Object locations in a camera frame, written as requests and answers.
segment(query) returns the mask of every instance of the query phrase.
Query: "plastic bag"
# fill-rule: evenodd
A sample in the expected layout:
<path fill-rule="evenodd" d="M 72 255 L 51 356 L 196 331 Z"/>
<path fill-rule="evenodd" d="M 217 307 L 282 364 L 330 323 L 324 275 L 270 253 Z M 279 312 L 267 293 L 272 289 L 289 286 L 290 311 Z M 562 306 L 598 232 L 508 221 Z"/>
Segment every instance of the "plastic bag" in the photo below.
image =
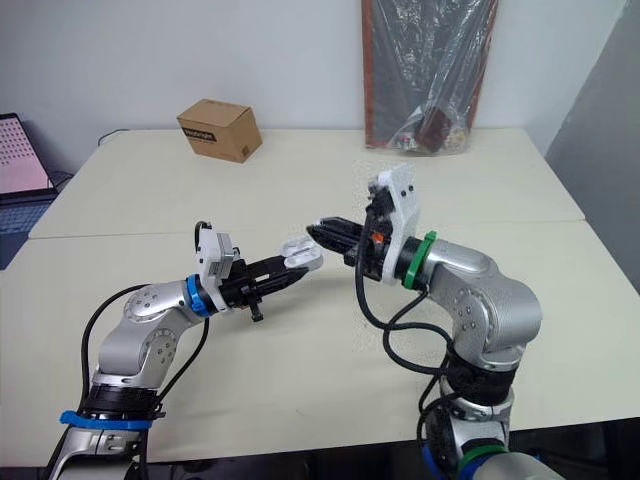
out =
<path fill-rule="evenodd" d="M 465 149 L 498 0 L 362 0 L 370 147 Z"/>

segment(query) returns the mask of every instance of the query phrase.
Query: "robotic arm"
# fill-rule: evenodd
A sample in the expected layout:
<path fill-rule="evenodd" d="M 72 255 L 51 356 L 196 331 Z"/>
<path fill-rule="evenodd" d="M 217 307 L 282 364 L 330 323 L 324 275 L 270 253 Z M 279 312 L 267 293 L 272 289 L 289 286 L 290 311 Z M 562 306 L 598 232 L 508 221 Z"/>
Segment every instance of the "robotic arm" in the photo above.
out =
<path fill-rule="evenodd" d="M 199 222 L 195 233 L 197 274 L 186 280 L 132 287 L 105 302 L 83 337 L 83 393 L 76 411 L 62 414 L 68 425 L 46 479 L 146 478 L 146 443 L 153 421 L 164 416 L 162 400 L 203 347 L 209 317 L 250 308 L 263 319 L 262 297 L 282 290 L 322 265 L 320 247 L 308 237 L 286 243 L 281 254 L 246 264 L 226 233 Z M 93 323 L 121 294 L 136 292 L 122 320 L 100 347 L 89 388 L 86 348 Z M 204 322 L 193 355 L 161 392 L 185 330 Z"/>
<path fill-rule="evenodd" d="M 356 267 L 358 301 L 365 316 L 385 330 L 385 350 L 401 365 L 436 376 L 440 398 L 420 405 L 417 434 L 423 456 L 438 478 L 559 479 L 533 457 L 510 453 L 509 416 L 513 382 L 528 342 L 540 328 L 542 311 L 523 283 L 500 273 L 487 255 L 444 240 L 435 232 L 414 237 L 419 215 L 411 170 L 403 165 L 380 174 L 369 185 L 371 204 L 364 226 L 332 217 L 308 227 L 323 247 Z M 364 296 L 362 277 L 423 292 L 389 323 L 377 320 Z M 429 295 L 453 319 L 452 338 L 441 368 L 419 367 L 398 359 L 388 334 L 430 324 L 395 323 Z"/>

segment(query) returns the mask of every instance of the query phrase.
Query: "gray wall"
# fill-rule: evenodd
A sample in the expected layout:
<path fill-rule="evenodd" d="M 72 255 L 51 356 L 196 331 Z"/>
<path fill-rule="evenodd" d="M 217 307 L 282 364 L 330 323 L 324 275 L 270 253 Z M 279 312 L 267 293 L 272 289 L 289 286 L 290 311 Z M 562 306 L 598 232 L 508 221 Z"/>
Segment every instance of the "gray wall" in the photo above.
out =
<path fill-rule="evenodd" d="M 547 161 L 640 291 L 640 0 L 626 6 Z"/>

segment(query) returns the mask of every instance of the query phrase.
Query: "green ring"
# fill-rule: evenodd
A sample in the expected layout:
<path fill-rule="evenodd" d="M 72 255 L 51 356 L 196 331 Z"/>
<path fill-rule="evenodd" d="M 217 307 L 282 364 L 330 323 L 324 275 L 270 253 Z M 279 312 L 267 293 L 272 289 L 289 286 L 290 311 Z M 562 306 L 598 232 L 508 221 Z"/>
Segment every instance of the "green ring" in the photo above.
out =
<path fill-rule="evenodd" d="M 422 266 L 424 259 L 427 258 L 427 255 L 429 254 L 429 250 L 431 250 L 431 245 L 433 245 L 433 242 L 436 241 L 437 236 L 438 236 L 438 232 L 436 232 L 435 230 L 431 230 L 429 233 L 427 233 L 424 236 L 422 243 L 420 243 L 418 250 L 416 250 L 416 253 L 413 256 L 413 259 L 411 260 L 411 264 L 407 269 L 407 273 L 404 276 L 404 281 L 402 282 L 402 285 L 404 286 L 404 288 L 408 290 L 413 290 L 413 282 L 416 279 L 418 270 Z"/>
<path fill-rule="evenodd" d="M 508 451 L 509 450 L 502 445 L 482 445 L 481 447 L 472 448 L 464 457 L 462 457 L 462 460 L 460 460 L 456 476 L 460 475 L 460 472 L 462 472 L 464 467 L 466 467 L 470 461 L 475 460 L 478 457 L 491 453 L 507 453 Z"/>

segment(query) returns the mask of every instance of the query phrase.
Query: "white wall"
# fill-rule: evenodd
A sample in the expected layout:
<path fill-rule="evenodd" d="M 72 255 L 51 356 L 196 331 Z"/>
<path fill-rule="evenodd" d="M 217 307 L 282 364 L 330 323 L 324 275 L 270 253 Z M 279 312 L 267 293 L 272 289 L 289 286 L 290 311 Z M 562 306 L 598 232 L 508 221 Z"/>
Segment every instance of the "white wall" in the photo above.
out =
<path fill-rule="evenodd" d="M 624 0 L 502 0 L 478 126 L 545 152 Z M 201 97 L 263 127 L 363 123 L 357 0 L 0 0 L 0 110 L 75 171 L 118 127 L 175 127 Z"/>

